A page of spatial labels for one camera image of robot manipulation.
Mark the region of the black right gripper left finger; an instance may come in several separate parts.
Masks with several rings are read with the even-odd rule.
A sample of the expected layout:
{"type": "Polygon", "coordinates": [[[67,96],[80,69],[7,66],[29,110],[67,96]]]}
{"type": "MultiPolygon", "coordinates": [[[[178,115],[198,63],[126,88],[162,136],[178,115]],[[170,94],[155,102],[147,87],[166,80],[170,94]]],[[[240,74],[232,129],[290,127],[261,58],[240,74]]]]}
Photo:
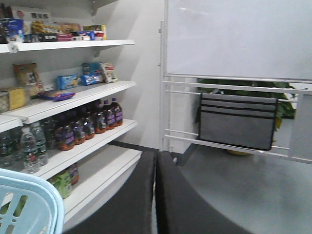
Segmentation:
{"type": "Polygon", "coordinates": [[[156,154],[143,152],[131,175],[104,205],[67,234],[150,234],[156,154]]]}

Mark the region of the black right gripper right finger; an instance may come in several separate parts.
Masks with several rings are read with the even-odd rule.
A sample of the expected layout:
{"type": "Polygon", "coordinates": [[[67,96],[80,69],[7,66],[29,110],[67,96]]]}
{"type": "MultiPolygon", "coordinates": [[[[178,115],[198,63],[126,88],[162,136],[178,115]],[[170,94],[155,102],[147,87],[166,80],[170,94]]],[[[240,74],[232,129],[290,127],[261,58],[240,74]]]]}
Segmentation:
{"type": "Polygon", "coordinates": [[[206,202],[190,185],[169,152],[156,158],[156,221],[160,234],[247,234],[206,202]]]}

